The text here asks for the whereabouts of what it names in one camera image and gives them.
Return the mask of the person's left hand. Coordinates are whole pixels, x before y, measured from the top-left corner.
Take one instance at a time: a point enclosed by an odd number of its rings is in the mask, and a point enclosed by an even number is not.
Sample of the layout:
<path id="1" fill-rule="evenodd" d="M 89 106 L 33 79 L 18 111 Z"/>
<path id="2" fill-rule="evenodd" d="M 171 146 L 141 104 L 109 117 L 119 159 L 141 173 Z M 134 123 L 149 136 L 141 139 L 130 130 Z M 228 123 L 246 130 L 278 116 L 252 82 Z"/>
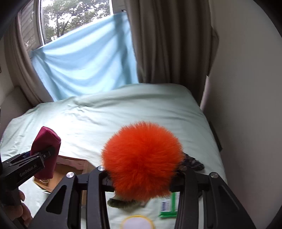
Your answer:
<path id="1" fill-rule="evenodd" d="M 3 209 L 11 221 L 14 221 L 17 218 L 22 218 L 24 225 L 28 227 L 33 218 L 30 210 L 24 204 L 25 195 L 21 190 L 19 190 L 19 198 L 21 200 L 20 205 L 17 206 L 4 205 Z"/>

